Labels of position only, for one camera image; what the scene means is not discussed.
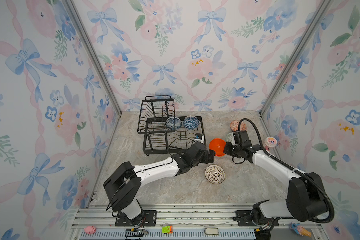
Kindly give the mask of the orange plastic bowl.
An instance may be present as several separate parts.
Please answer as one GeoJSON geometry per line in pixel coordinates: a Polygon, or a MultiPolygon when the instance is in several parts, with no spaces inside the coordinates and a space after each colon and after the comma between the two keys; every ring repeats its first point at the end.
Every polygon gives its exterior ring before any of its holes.
{"type": "Polygon", "coordinates": [[[226,146],[226,142],[224,140],[216,138],[210,142],[209,149],[215,152],[216,157],[222,157],[225,155],[224,153],[225,146],[226,146]]]}

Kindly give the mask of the blue triangle pattern bowl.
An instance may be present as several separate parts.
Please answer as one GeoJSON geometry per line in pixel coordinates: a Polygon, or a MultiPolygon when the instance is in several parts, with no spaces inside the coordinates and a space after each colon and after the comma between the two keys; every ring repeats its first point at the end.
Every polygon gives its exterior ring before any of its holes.
{"type": "Polygon", "coordinates": [[[183,120],[183,126],[188,130],[194,130],[199,126],[199,119],[196,116],[187,116],[183,120]]]}

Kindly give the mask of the blue floral bowl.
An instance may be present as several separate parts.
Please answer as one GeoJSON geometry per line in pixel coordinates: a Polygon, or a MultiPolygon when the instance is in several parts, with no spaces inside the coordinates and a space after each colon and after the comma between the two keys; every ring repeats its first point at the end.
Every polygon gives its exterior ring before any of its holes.
{"type": "Polygon", "coordinates": [[[166,128],[171,131],[175,131],[182,126],[182,121],[178,117],[168,117],[165,124],[166,128]]]}

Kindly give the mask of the black wire dish rack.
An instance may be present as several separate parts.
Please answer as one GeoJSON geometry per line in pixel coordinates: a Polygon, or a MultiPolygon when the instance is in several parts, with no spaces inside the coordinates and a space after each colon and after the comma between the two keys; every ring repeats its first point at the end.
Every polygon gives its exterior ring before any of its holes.
{"type": "Polygon", "coordinates": [[[137,133],[144,136],[143,152],[175,154],[196,142],[206,143],[200,116],[179,116],[175,100],[169,95],[146,96],[142,100],[137,133]]]}

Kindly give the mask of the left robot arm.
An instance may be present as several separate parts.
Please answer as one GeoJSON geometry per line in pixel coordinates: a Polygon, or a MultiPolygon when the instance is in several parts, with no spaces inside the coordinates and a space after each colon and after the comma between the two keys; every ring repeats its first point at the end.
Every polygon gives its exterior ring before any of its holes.
{"type": "Polygon", "coordinates": [[[141,221],[144,210],[136,198],[139,189],[164,178],[185,174],[199,164],[214,162],[216,152],[208,150],[202,142],[194,142],[188,149],[171,155],[167,159],[147,165],[133,166],[122,163],[104,182],[103,187],[111,209],[130,222],[141,221]]]}

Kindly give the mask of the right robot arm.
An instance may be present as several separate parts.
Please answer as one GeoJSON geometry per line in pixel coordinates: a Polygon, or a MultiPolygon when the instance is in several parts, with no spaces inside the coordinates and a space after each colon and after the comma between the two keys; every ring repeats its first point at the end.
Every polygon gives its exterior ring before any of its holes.
{"type": "Polygon", "coordinates": [[[318,174],[293,168],[272,155],[263,143],[252,144],[246,131],[234,132],[233,136],[235,142],[225,144],[225,155],[243,159],[266,170],[287,187],[285,200],[258,202],[253,205],[249,216],[237,216],[236,221],[245,220],[261,226],[280,219],[318,224],[327,224],[334,219],[334,205],[318,174]]]}

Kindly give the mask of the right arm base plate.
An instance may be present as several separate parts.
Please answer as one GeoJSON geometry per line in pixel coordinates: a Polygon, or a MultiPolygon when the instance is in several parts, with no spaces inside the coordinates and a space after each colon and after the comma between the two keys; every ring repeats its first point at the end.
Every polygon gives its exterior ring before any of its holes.
{"type": "Polygon", "coordinates": [[[262,227],[262,226],[279,226],[278,221],[274,218],[266,218],[257,210],[238,210],[233,221],[238,222],[239,227],[262,227]]]}

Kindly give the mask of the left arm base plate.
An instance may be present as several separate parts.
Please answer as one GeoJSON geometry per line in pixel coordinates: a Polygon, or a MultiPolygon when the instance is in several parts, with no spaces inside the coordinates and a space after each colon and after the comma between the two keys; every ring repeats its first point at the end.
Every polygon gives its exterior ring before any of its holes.
{"type": "Polygon", "coordinates": [[[157,222],[157,211],[146,210],[142,211],[136,218],[129,219],[123,212],[118,212],[116,215],[116,227],[154,227],[157,222]]]}

